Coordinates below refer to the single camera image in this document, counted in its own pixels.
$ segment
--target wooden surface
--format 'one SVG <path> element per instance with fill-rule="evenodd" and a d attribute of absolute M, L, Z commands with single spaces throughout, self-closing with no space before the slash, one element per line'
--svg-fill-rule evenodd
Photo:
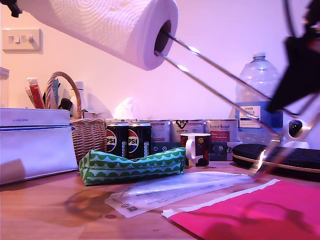
<path fill-rule="evenodd" d="M 197 171 L 248 174 L 248 170 L 231 162 L 211 162 L 210 167 L 192 167 L 186 173 Z M 272 175 L 267 176 L 265 182 L 274 178 L 320 187 L 318 182 Z M 193 239 L 196 236 L 163 217 L 162 211 L 200 204 L 258 185 L 241 184 L 125 218 L 104 200 L 131 184 L 86 187 L 77 172 L 69 172 L 2 186 L 0 239 Z"/>

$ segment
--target coffee mug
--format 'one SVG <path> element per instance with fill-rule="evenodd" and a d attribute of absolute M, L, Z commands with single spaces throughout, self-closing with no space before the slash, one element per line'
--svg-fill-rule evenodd
<path fill-rule="evenodd" d="M 185 147 L 185 164 L 192 167 L 209 165 L 211 134 L 183 133 L 180 134 L 181 147 Z"/>

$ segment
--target black can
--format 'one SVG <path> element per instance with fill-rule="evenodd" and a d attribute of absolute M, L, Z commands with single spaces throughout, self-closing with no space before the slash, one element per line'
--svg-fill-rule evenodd
<path fill-rule="evenodd" d="M 106 152 L 128 157 L 129 124 L 125 121 L 110 122 L 106 127 Z"/>
<path fill-rule="evenodd" d="M 128 131 L 128 158 L 144 158 L 151 154 L 151 124 L 145 121 L 133 121 Z"/>

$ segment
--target white wall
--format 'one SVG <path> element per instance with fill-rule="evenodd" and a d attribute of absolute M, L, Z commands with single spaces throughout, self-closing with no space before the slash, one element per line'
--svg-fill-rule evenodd
<path fill-rule="evenodd" d="M 176 0 L 179 25 L 176 36 L 238 75 L 253 52 L 283 72 L 288 34 L 281 0 Z M 302 16 L 309 0 L 291 1 L 295 28 L 302 33 Z M 27 77 L 37 77 L 42 91 L 55 71 L 83 81 L 90 109 L 113 112 L 124 99 L 136 103 L 139 119 L 228 118 L 231 107 L 168 63 L 153 71 L 129 65 L 108 53 L 48 27 L 24 12 L 13 18 L 1 8 L 1 28 L 41 28 L 43 52 L 6 54 L 1 66 L 10 69 L 9 106 L 32 107 L 26 93 Z M 173 44 L 169 56 L 230 99 L 235 82 L 204 61 Z"/>

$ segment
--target green patterned pencil case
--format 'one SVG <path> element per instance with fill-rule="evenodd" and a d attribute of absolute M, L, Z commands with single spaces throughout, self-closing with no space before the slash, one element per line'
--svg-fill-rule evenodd
<path fill-rule="evenodd" d="M 165 177 L 184 174 L 185 155 L 184 147 L 137 159 L 91 150 L 79 162 L 79 171 L 86 186 Z"/>

